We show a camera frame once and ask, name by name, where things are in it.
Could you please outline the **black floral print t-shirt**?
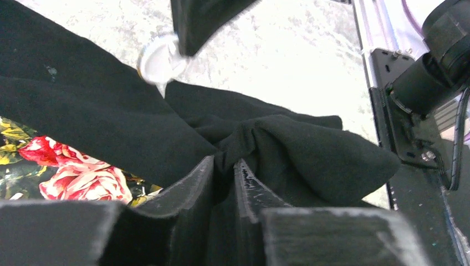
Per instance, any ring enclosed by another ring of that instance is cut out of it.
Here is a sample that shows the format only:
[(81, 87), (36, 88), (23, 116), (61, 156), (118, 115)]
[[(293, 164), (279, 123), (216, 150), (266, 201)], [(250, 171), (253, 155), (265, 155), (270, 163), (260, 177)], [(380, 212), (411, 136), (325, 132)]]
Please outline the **black floral print t-shirt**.
[(243, 94), (169, 83), (166, 97), (90, 40), (1, 2), (1, 197), (136, 205), (214, 157), (222, 202), (243, 159), (299, 207), (359, 206), (399, 169), (390, 151)]

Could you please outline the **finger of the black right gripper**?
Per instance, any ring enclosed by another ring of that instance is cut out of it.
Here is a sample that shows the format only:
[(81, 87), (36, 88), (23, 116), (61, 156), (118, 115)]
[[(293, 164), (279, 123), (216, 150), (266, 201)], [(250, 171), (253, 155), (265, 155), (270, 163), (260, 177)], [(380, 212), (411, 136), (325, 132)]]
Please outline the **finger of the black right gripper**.
[(173, 29), (181, 55), (192, 57), (231, 19), (256, 0), (171, 0)]

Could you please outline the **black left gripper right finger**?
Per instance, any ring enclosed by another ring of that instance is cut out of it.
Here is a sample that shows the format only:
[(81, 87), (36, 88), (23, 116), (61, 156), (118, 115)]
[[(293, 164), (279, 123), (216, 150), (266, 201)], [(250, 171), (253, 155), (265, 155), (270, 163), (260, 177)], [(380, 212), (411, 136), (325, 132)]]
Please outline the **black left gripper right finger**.
[(407, 219), (381, 208), (292, 207), (234, 166), (238, 265), (431, 265)]

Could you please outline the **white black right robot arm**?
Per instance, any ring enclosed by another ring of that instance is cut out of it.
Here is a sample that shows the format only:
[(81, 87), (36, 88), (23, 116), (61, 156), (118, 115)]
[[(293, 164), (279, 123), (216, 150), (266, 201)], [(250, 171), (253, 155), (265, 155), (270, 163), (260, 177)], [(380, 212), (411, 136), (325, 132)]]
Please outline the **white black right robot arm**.
[[(182, 56), (193, 57), (212, 36), (254, 1), (171, 1)], [(404, 110), (427, 115), (466, 89), (469, 78), (469, 1), (443, 1), (421, 28), (429, 51), (392, 81)]]

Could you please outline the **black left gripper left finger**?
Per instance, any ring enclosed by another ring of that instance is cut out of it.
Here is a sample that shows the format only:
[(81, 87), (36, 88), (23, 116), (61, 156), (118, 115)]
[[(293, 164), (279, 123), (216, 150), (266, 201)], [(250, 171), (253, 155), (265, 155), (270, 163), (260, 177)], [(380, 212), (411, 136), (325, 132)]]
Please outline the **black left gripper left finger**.
[(202, 265), (213, 157), (138, 207), (117, 201), (1, 202), (2, 265)]

